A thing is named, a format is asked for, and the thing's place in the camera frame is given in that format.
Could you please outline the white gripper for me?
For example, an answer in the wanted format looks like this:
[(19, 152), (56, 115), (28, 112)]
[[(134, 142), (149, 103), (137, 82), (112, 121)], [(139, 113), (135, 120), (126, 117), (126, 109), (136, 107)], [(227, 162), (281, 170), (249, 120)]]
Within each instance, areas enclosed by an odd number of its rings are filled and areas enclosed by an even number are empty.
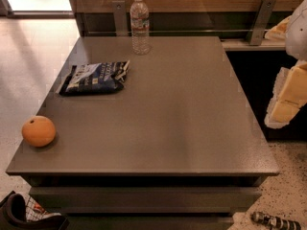
[(298, 60), (291, 69), (280, 69), (267, 107), (265, 125), (282, 128), (307, 104), (307, 0), (303, 0), (291, 17), (269, 29), (265, 39), (285, 40), (287, 54)]

